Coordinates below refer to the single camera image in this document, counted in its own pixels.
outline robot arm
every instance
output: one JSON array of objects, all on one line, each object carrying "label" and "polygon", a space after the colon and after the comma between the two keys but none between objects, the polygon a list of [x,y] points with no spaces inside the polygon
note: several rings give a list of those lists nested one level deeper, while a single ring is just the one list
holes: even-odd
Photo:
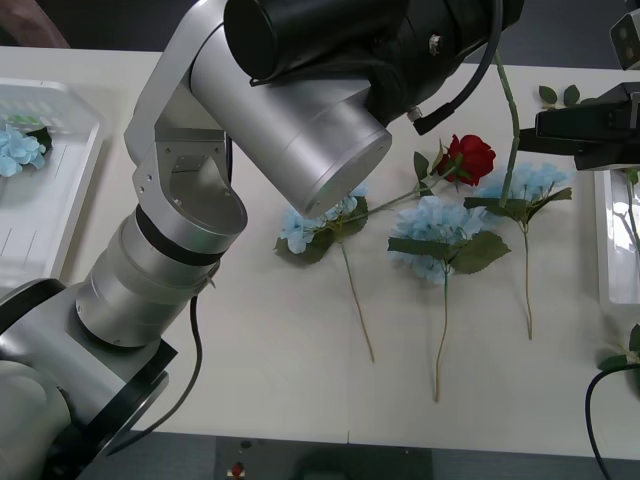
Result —
[{"label": "robot arm", "polygon": [[[0,360],[52,382],[68,410],[69,422],[42,427],[42,438],[56,438],[47,479],[75,478],[165,387],[175,351],[162,334],[247,224],[228,179],[225,132],[299,212],[322,214],[387,154],[386,125],[487,40],[494,2],[200,0],[192,8],[125,133],[139,205],[84,282],[36,281],[0,300]],[[506,27],[523,0],[504,4]],[[9,389],[0,377],[0,392]],[[20,465],[43,464],[46,449],[23,450],[31,460]],[[7,452],[0,442],[0,458]],[[20,465],[0,469],[0,479],[38,478]]]}]

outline floor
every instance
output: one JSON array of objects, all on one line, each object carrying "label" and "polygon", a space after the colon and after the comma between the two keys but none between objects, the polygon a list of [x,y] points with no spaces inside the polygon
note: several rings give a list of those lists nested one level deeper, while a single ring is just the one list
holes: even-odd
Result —
[{"label": "floor", "polygon": [[[179,19],[195,0],[39,0],[39,3],[72,48],[161,51]],[[526,0],[522,20],[504,35],[503,58],[506,63],[515,65],[617,68],[608,34],[624,12],[623,0]],[[13,43],[0,32],[2,44]],[[317,448],[326,453],[327,448],[333,447],[271,441],[252,441],[250,449],[244,447],[238,439],[156,433],[107,461],[95,463],[81,479],[221,480],[227,478],[227,469],[240,458],[247,466],[248,479],[340,478],[329,474],[324,477],[295,476],[298,459]],[[351,447],[345,457],[344,448],[350,447],[333,448],[336,458],[366,459],[373,458],[367,455],[389,455],[384,458],[390,463],[395,462],[391,459],[397,458],[394,455],[398,454],[397,449],[385,450],[382,454],[377,449]],[[590,458],[438,450],[416,450],[406,455],[411,460],[398,461],[398,470],[384,478],[600,478],[595,462]],[[638,462],[613,461],[610,465],[616,479],[638,478]],[[366,478],[383,480],[383,474],[388,475],[388,472],[379,470]]]}]

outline green leaf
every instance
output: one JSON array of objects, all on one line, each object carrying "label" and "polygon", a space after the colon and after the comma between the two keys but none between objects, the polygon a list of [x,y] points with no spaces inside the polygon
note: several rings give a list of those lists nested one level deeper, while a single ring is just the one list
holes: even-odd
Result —
[{"label": "green leaf", "polygon": [[555,105],[556,103],[558,103],[558,94],[553,88],[541,85],[540,88],[538,88],[538,94],[540,95],[542,101],[547,105]]},{"label": "green leaf", "polygon": [[640,325],[636,325],[631,330],[631,338],[629,339],[629,350],[637,352],[640,350]]},{"label": "green leaf", "polygon": [[480,232],[458,252],[451,261],[451,266],[457,273],[471,275],[484,270],[510,251],[499,235]]},{"label": "green leaf", "polygon": [[424,182],[418,182],[418,187],[420,190],[424,190],[425,188],[428,190],[424,190],[420,192],[420,198],[422,197],[433,197],[433,192],[429,188],[429,186]]},{"label": "green leaf", "polygon": [[429,175],[429,160],[418,152],[413,154],[413,169],[418,176],[418,180],[424,180]]},{"label": "green leaf", "polygon": [[445,260],[455,252],[455,247],[448,243],[390,237],[387,250],[389,252],[408,253],[409,255],[431,255],[437,260]]},{"label": "green leaf", "polygon": [[440,149],[438,150],[438,156],[433,161],[433,165],[431,166],[431,175],[434,175],[437,172],[438,165],[440,165],[440,162],[442,162],[442,159],[444,158],[444,147],[442,146],[442,140],[440,140],[439,142]]},{"label": "green leaf", "polygon": [[557,202],[560,200],[571,200],[572,194],[573,194],[573,191],[571,190],[571,188],[565,188],[560,190],[557,193],[554,193],[553,195],[549,195],[547,198],[540,200],[539,202],[534,203],[531,210],[529,210],[527,221],[531,221],[533,216],[536,213],[538,213],[540,209],[545,205],[547,205],[548,203]]},{"label": "green leaf", "polygon": [[278,239],[274,250],[277,255],[295,258],[302,263],[311,265],[322,260],[334,242],[335,233],[333,230],[322,230],[316,233],[313,241],[307,244],[307,249],[299,255],[291,253],[287,240],[282,238]]},{"label": "green leaf", "polygon": [[507,217],[515,222],[524,222],[527,220],[527,207],[529,203],[526,200],[511,198],[507,200],[506,205],[500,206],[499,198],[477,198],[467,197],[464,199],[465,208],[485,207],[489,213],[499,217]]},{"label": "green leaf", "polygon": [[616,355],[609,357],[598,365],[598,368],[602,371],[610,370],[612,368],[624,367],[627,364],[626,355]]},{"label": "green leaf", "polygon": [[573,107],[580,101],[580,90],[575,85],[571,85],[564,91],[563,97],[565,107]]},{"label": "green leaf", "polygon": [[[349,214],[349,216],[344,218],[344,222],[347,222],[351,218],[360,217],[361,215],[366,215],[369,213],[367,199],[364,197],[356,197],[356,200],[358,200],[358,206],[353,212]],[[343,223],[340,230],[340,236],[342,238],[347,238],[351,235],[355,235],[356,233],[360,233],[367,224],[368,220],[369,217],[363,217],[353,222]]]},{"label": "green leaf", "polygon": [[36,140],[38,140],[38,143],[40,145],[43,145],[45,148],[45,155],[49,152],[49,150],[51,150],[51,147],[53,145],[53,142],[51,140],[51,135],[49,135],[49,130],[47,130],[47,127],[43,127],[40,130],[36,130],[34,132],[29,132],[26,134],[28,137],[33,137]]}]

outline silver robot arm segment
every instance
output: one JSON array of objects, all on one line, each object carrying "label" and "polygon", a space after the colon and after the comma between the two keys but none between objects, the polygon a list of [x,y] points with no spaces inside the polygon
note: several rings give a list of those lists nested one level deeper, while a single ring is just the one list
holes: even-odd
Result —
[{"label": "silver robot arm segment", "polygon": [[225,5],[202,0],[187,14],[125,133],[140,205],[77,299],[84,325],[113,345],[159,339],[245,228],[223,130],[310,217],[342,199],[391,146],[365,108],[365,78],[252,87],[227,45]]}]

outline screw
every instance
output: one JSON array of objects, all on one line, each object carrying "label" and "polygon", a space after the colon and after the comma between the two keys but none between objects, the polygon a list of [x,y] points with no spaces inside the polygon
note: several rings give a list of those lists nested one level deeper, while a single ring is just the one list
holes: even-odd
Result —
[{"label": "screw", "polygon": [[429,39],[429,53],[434,57],[440,55],[440,47],[442,47],[442,36],[434,33]]}]

